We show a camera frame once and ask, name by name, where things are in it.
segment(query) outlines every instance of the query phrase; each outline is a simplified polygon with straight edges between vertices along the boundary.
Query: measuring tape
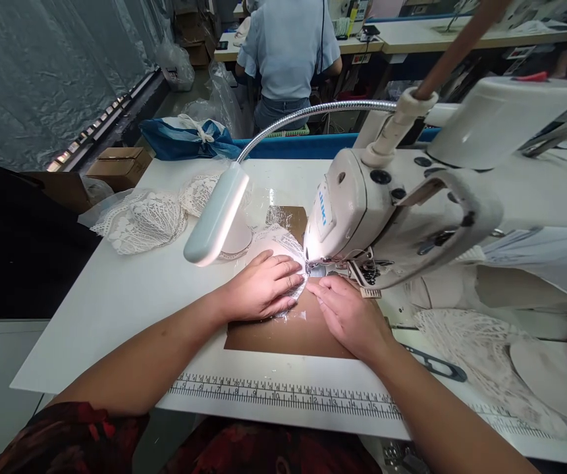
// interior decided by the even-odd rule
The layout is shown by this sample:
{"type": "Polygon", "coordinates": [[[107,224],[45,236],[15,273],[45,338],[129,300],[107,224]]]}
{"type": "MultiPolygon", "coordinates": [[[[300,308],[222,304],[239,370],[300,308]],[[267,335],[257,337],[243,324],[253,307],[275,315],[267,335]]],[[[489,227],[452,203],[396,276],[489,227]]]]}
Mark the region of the measuring tape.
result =
{"type": "MultiPolygon", "coordinates": [[[[171,395],[240,402],[246,404],[247,410],[250,410],[250,405],[260,405],[318,411],[336,416],[353,415],[376,420],[403,421],[400,410],[386,392],[359,392],[185,372],[169,389],[169,396],[171,395]]],[[[468,406],[502,435],[551,439],[548,434],[532,428],[502,407],[487,404],[468,406]]]]}

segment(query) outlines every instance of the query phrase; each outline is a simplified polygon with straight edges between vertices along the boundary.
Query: worker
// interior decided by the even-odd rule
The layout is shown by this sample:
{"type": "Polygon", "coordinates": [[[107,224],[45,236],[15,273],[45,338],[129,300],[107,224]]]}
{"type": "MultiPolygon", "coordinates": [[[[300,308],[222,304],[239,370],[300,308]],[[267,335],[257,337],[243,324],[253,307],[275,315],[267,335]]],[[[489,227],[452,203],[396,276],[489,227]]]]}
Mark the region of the worker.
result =
{"type": "Polygon", "coordinates": [[[249,17],[255,10],[263,5],[265,0],[242,0],[242,10],[244,17],[249,17]]]}
{"type": "MultiPolygon", "coordinates": [[[[252,12],[235,75],[239,81],[246,74],[260,77],[256,128],[264,129],[285,115],[309,107],[310,82],[315,75],[340,74],[342,59],[326,2],[268,1],[252,12]]],[[[307,121],[307,117],[300,118],[282,130],[301,128],[307,121]]]]}
{"type": "MultiPolygon", "coordinates": [[[[300,267],[262,252],[220,288],[126,341],[33,416],[1,454],[0,473],[131,472],[148,411],[190,360],[228,322],[292,307],[285,294],[302,282],[300,267]]],[[[306,288],[331,334],[385,385],[433,472],[537,473],[393,338],[378,307],[347,280],[326,276],[306,288]]],[[[162,472],[381,471],[353,434],[208,417],[162,472]]]]}

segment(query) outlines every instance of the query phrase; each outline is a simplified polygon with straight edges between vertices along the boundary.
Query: workbench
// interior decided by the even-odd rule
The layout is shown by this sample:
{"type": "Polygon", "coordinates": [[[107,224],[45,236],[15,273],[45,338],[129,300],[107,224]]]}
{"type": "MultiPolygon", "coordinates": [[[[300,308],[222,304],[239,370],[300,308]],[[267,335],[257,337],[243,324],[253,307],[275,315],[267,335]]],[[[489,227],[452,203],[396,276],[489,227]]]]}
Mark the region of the workbench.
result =
{"type": "MultiPolygon", "coordinates": [[[[270,139],[271,143],[263,142],[262,153],[265,150],[268,154],[269,146],[281,153],[284,143],[307,146],[296,151],[298,159],[255,159],[258,153],[253,153],[243,167],[255,189],[274,190],[269,193],[271,204],[301,205],[309,213],[317,181],[331,161],[302,158],[332,157],[334,143],[330,142],[336,140],[338,147],[350,138],[270,139]]],[[[138,187],[179,190],[193,174],[210,166],[207,159],[154,159],[138,187]]],[[[204,268],[185,261],[182,251],[195,222],[190,218],[186,231],[171,245],[139,255],[118,255],[103,240],[11,387],[60,393],[124,341],[232,278],[240,261],[204,268]]],[[[439,356],[414,330],[410,305],[401,287],[384,291],[379,305],[391,325],[401,328],[394,329],[397,340],[439,356]]],[[[535,325],[537,332],[543,330],[545,321],[535,325]]],[[[409,437],[391,397],[362,362],[225,350],[225,340],[224,328],[196,355],[158,406],[389,438],[409,437]]],[[[567,462],[567,440],[551,439],[528,427],[504,409],[492,406],[467,383],[440,380],[525,456],[567,462]]]]}
{"type": "MultiPolygon", "coordinates": [[[[432,53],[445,51],[457,34],[470,21],[469,16],[457,18],[449,33],[434,30],[448,26],[450,18],[431,18],[423,20],[397,20],[374,22],[380,30],[383,42],[382,52],[386,55],[432,53]]],[[[513,31],[489,31],[476,44],[474,49],[494,49],[502,47],[530,46],[547,43],[567,42],[567,24],[549,21],[547,26],[566,28],[563,31],[520,33],[513,31]]]]}
{"type": "MultiPolygon", "coordinates": [[[[229,48],[225,51],[215,50],[215,60],[219,63],[231,63],[237,61],[237,55],[239,54],[239,46],[235,46],[232,42],[235,39],[234,32],[222,33],[222,37],[219,41],[228,41],[229,48]]],[[[367,43],[360,42],[357,38],[351,37],[349,39],[338,40],[338,47],[340,48],[340,55],[352,55],[359,53],[377,53],[382,50],[383,43],[381,41],[372,41],[369,43],[367,48],[367,43]]]]}
{"type": "MultiPolygon", "coordinates": [[[[370,43],[368,50],[366,50],[366,43],[358,41],[355,37],[339,40],[338,46],[340,46],[341,55],[364,53],[365,50],[368,53],[381,51],[385,55],[445,51],[456,38],[458,31],[460,31],[469,20],[470,17],[468,16],[458,18],[452,25],[452,30],[449,33],[442,33],[433,29],[447,26],[450,22],[449,18],[416,20],[407,17],[403,19],[396,18],[394,21],[389,22],[373,22],[380,31],[378,35],[379,41],[370,43]]],[[[548,22],[547,25],[566,29],[563,31],[534,33],[510,31],[487,32],[474,49],[494,49],[567,42],[567,24],[552,20],[548,22]]],[[[232,44],[234,35],[234,32],[222,34],[220,41],[228,41],[229,48],[226,51],[215,51],[216,61],[227,63],[237,60],[240,47],[232,44]]]]}

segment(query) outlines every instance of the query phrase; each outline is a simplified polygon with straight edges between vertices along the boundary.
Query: desk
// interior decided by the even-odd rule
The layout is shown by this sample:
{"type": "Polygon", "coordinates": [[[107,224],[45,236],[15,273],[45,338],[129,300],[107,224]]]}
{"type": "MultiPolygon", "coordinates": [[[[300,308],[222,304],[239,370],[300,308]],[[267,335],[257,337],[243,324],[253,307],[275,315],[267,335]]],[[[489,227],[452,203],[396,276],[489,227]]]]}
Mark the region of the desk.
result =
{"type": "MultiPolygon", "coordinates": [[[[275,193],[276,196],[282,196],[276,198],[275,204],[303,205],[309,210],[317,176],[325,173],[330,164],[330,160],[249,159],[244,163],[244,168],[255,187],[277,191],[294,190],[294,194],[289,193],[287,196],[275,193]]],[[[205,159],[177,162],[153,160],[139,186],[179,189],[192,174],[209,166],[210,160],[205,159]]],[[[199,268],[184,260],[182,250],[194,223],[195,220],[191,219],[186,232],[171,245],[140,255],[117,255],[107,241],[102,241],[27,357],[11,387],[59,393],[88,367],[128,338],[226,282],[234,274],[235,263],[199,268]]],[[[381,309],[389,316],[392,325],[409,317],[410,310],[405,301],[406,296],[401,288],[385,292],[385,297],[380,300],[381,309]]],[[[360,415],[365,410],[369,411],[363,407],[367,402],[363,399],[350,400],[348,390],[341,390],[345,393],[339,402],[345,403],[342,413],[310,409],[303,405],[305,401],[297,406],[298,399],[306,396],[302,387],[338,388],[342,379],[346,379],[347,386],[354,387],[351,396],[358,393],[356,390],[387,396],[377,377],[362,362],[329,357],[229,351],[223,349],[225,335],[225,330],[220,331],[203,347],[185,370],[184,377],[181,376],[172,392],[160,401],[159,407],[408,438],[399,415],[395,415],[394,411],[382,411],[381,417],[360,415]],[[253,385],[256,381],[288,387],[287,391],[282,392],[282,397],[290,396],[290,405],[247,405],[241,397],[247,390],[250,393],[257,390],[253,385]],[[205,384],[207,388],[202,390],[209,391],[210,387],[209,396],[193,395],[200,390],[199,386],[204,387],[205,384]],[[228,393],[223,392],[224,396],[215,395],[217,392],[214,390],[218,385],[223,390],[228,390],[228,393]],[[352,409],[358,414],[347,413],[352,409]]],[[[418,331],[396,329],[395,336],[409,346],[438,355],[418,331]]],[[[495,409],[487,408],[488,402],[469,384],[446,379],[441,382],[485,419],[500,418],[495,409]]],[[[264,388],[263,393],[264,400],[272,396],[271,389],[264,388]]],[[[378,402],[381,403],[390,406],[392,402],[378,402]]],[[[567,462],[567,440],[547,439],[539,432],[523,427],[500,429],[501,434],[526,456],[567,462]]]]}
{"type": "Polygon", "coordinates": [[[235,6],[235,10],[232,11],[232,15],[233,15],[233,17],[237,18],[238,20],[241,20],[242,18],[244,18],[244,8],[242,7],[241,3],[238,3],[235,6]]]}
{"type": "MultiPolygon", "coordinates": [[[[215,50],[215,60],[220,63],[229,63],[237,61],[237,54],[239,54],[239,46],[235,46],[232,42],[235,39],[235,33],[223,33],[220,41],[228,41],[229,48],[226,51],[215,50]]],[[[340,47],[341,55],[351,55],[364,53],[377,53],[382,50],[383,43],[381,41],[373,41],[369,43],[369,49],[367,49],[367,43],[361,43],[355,37],[349,39],[343,39],[338,41],[338,46],[340,47]]]]}
{"type": "MultiPolygon", "coordinates": [[[[452,29],[465,26],[471,17],[463,16],[456,20],[452,29]]],[[[456,34],[442,34],[432,28],[447,26],[449,18],[430,20],[405,20],[374,23],[380,30],[379,37],[384,43],[382,52],[391,54],[431,53],[445,51],[456,38],[456,34]]],[[[550,21],[550,26],[566,26],[565,23],[550,21]]],[[[493,49],[500,47],[530,46],[567,41],[567,31],[542,33],[516,33],[509,31],[487,32],[474,49],[493,49]]]]}

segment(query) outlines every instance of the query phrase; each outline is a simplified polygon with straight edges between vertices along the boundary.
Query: industrial sewing machine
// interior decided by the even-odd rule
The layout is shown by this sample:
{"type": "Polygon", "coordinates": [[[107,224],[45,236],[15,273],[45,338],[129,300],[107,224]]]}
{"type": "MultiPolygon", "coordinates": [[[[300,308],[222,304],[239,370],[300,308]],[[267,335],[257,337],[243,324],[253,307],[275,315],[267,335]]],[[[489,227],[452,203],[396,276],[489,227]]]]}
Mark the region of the industrial sewing machine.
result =
{"type": "Polygon", "coordinates": [[[305,234],[308,266],[336,263],[362,288],[379,290],[491,236],[567,227],[567,161],[516,151],[566,110],[567,81],[484,79],[460,107],[431,108],[426,122],[444,128],[427,148],[395,149],[383,160],[373,156],[375,139],[395,123],[371,112],[320,182],[305,234]]]}

